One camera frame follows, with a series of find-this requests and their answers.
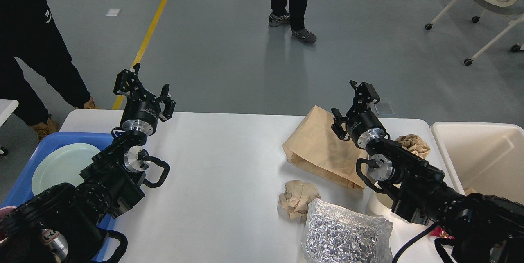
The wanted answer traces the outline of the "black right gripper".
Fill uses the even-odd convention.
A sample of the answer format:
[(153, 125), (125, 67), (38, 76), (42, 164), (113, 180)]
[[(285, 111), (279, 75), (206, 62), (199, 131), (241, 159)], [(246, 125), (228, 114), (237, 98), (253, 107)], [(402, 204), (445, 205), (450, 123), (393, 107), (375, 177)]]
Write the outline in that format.
[(387, 130), (378, 117), (370, 111), (371, 105), (379, 103), (381, 99), (372, 84), (353, 80), (349, 83), (355, 91), (352, 106), (345, 117), (339, 109), (331, 108), (334, 116), (331, 128), (339, 140), (352, 140), (356, 147), (365, 149), (371, 140), (385, 138), (387, 135)]

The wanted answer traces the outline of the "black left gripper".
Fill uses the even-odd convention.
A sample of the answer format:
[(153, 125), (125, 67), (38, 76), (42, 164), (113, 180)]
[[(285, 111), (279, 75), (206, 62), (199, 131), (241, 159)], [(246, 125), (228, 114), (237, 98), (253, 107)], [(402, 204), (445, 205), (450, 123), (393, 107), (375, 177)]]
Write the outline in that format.
[(131, 70), (124, 69), (117, 74), (113, 93), (128, 98), (120, 127), (126, 131), (141, 131), (146, 136), (156, 132), (158, 120), (165, 122), (172, 117), (176, 103), (169, 93), (169, 84), (162, 87), (159, 97), (149, 92), (138, 78), (140, 63), (133, 65)]

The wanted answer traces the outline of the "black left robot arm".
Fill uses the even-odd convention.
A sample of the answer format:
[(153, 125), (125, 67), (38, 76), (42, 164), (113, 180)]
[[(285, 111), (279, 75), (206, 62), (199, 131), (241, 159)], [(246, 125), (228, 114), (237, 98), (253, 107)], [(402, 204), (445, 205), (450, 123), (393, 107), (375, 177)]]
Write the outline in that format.
[(117, 218), (132, 209), (145, 196), (142, 185), (164, 183), (170, 166), (143, 146), (158, 121), (172, 117), (176, 104), (168, 84), (159, 96), (145, 89), (139, 67), (117, 75), (114, 93), (127, 97), (120, 126), (112, 131), (112, 143), (80, 172), (84, 181), (54, 185), (2, 218), (2, 263), (93, 263), (109, 238), (119, 245), (107, 262), (123, 257), (126, 236), (98, 225), (106, 215)]

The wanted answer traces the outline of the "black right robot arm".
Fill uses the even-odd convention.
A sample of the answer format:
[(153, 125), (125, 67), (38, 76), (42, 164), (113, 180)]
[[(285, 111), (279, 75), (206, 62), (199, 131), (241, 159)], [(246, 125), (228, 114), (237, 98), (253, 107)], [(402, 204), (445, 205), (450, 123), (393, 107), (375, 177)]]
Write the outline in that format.
[(332, 130), (341, 140), (352, 140), (370, 159), (356, 161), (356, 173), (377, 193), (393, 200), (392, 211), (410, 223), (433, 224), (395, 254), (397, 262), (413, 243), (436, 227), (450, 239), (437, 238), (436, 251), (445, 263), (522, 263), (524, 259), (523, 206), (494, 195), (462, 195), (448, 187), (442, 170), (388, 138), (371, 105), (380, 101), (374, 87), (350, 81), (355, 91), (345, 116), (332, 108)]

